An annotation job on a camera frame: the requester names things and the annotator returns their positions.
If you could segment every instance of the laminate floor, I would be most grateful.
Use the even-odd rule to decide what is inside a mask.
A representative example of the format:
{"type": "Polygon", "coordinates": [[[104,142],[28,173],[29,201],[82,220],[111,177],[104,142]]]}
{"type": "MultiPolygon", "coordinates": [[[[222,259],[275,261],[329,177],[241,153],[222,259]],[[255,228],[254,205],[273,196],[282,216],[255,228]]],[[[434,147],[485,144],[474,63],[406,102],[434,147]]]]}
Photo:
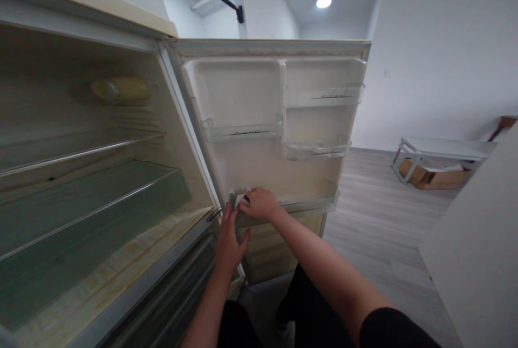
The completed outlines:
{"type": "MultiPolygon", "coordinates": [[[[390,167],[393,156],[350,150],[338,205],[328,214],[323,237],[440,345],[461,347],[417,249],[459,190],[402,184],[390,167]]],[[[271,333],[290,279],[286,275],[246,288],[240,297],[265,347],[290,346],[271,333]]]]}

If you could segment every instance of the recessed light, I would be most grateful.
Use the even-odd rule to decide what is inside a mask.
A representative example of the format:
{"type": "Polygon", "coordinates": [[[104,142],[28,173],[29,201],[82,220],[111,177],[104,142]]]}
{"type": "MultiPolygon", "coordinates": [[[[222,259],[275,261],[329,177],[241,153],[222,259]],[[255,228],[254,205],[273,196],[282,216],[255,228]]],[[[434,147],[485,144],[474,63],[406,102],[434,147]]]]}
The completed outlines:
{"type": "Polygon", "coordinates": [[[317,7],[327,8],[331,5],[331,0],[317,0],[317,7]]]}

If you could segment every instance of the glass shelf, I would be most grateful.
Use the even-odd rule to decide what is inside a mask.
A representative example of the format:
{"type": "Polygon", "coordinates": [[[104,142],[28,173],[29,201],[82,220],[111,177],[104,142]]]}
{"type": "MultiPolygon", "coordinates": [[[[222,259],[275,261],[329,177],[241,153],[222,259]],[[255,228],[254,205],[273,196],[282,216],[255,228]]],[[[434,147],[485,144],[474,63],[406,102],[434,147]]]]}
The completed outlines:
{"type": "Polygon", "coordinates": [[[214,127],[212,119],[201,121],[205,140],[210,143],[225,143],[248,139],[274,139],[282,135],[282,116],[276,115],[275,122],[233,127],[214,127]]]}
{"type": "Polygon", "coordinates": [[[180,170],[132,160],[1,206],[0,324],[24,325],[189,200],[180,170]]]}
{"type": "Polygon", "coordinates": [[[281,203],[282,207],[293,217],[324,214],[335,210],[340,191],[331,182],[328,183],[324,196],[314,199],[281,203]]]}
{"type": "Polygon", "coordinates": [[[332,144],[292,143],[286,141],[284,157],[290,161],[306,161],[324,158],[341,158],[347,155],[351,148],[351,141],[345,135],[339,135],[332,144]]]}
{"type": "Polygon", "coordinates": [[[2,147],[0,177],[161,136],[161,132],[113,128],[2,147]]]}
{"type": "Polygon", "coordinates": [[[362,102],[362,83],[347,84],[319,90],[298,90],[284,86],[284,107],[302,108],[317,106],[357,105],[362,102]]]}

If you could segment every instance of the brown cardboard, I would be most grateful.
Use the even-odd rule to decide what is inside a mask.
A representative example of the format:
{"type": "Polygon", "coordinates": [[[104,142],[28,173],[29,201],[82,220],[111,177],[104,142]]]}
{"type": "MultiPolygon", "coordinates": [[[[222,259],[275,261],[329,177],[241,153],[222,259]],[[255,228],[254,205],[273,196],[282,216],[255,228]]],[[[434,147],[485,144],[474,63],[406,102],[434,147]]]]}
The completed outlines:
{"type": "MultiPolygon", "coordinates": [[[[402,177],[406,177],[411,166],[412,161],[409,158],[405,158],[399,169],[399,174],[401,174],[402,177]]],[[[464,169],[462,171],[435,173],[417,165],[408,181],[421,190],[456,189],[466,180],[469,171],[468,169],[464,169]]]]}

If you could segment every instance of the black sleeve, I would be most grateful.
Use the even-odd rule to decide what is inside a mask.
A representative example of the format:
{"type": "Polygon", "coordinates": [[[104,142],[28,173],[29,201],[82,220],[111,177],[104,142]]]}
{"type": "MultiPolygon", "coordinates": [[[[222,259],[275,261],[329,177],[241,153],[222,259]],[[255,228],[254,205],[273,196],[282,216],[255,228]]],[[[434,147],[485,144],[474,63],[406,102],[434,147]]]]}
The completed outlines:
{"type": "Polygon", "coordinates": [[[363,321],[360,347],[439,347],[411,319],[392,308],[376,309],[363,321]]]}

